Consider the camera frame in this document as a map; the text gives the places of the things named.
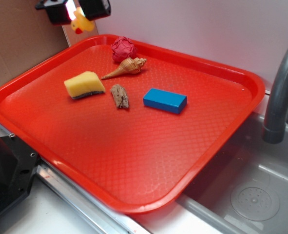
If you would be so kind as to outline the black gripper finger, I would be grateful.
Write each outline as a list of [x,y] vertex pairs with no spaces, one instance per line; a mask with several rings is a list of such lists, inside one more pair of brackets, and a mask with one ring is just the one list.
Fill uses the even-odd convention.
[[70,7],[71,3],[68,0],[40,0],[35,5],[36,10],[45,10],[53,25],[70,24]]
[[79,0],[78,2],[89,21],[111,15],[111,5],[108,0]]

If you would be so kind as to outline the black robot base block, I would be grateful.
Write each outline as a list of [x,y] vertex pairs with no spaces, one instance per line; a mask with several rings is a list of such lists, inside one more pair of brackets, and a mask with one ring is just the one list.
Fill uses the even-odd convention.
[[17,136],[0,136],[0,216],[26,199],[40,157]]

